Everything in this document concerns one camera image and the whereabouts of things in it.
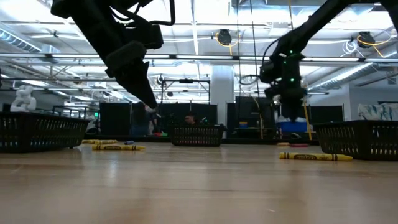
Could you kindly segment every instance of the column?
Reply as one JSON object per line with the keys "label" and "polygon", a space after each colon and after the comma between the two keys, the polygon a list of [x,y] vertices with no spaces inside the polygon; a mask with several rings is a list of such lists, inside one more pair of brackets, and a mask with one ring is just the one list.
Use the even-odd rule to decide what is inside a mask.
{"label": "column", "polygon": [[210,80],[210,103],[218,105],[218,123],[226,124],[226,104],[234,102],[234,70],[230,65],[215,65]]}

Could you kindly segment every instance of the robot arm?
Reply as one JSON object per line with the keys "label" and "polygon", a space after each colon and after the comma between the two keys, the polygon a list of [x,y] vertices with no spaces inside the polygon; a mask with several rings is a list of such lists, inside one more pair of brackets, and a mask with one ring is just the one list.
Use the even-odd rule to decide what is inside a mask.
{"label": "robot arm", "polygon": [[307,22],[278,39],[270,62],[261,66],[260,80],[271,85],[265,90],[268,98],[280,95],[280,102],[289,107],[292,121],[296,120],[306,94],[306,90],[301,87],[300,61],[305,58],[301,51],[308,41],[350,4],[376,2],[380,2],[387,9],[398,29],[398,1],[327,0]]}
{"label": "robot arm", "polygon": [[[151,1],[54,0],[51,13],[64,19],[71,17],[107,66],[108,76],[114,77],[146,105],[155,108],[157,103],[147,79],[149,62],[142,60],[147,49],[158,49],[163,45],[159,25],[172,26],[175,23],[175,7],[174,0],[170,0],[170,22],[147,21],[137,12]],[[128,11],[136,4],[135,13]],[[122,24],[115,17],[130,23]]]}

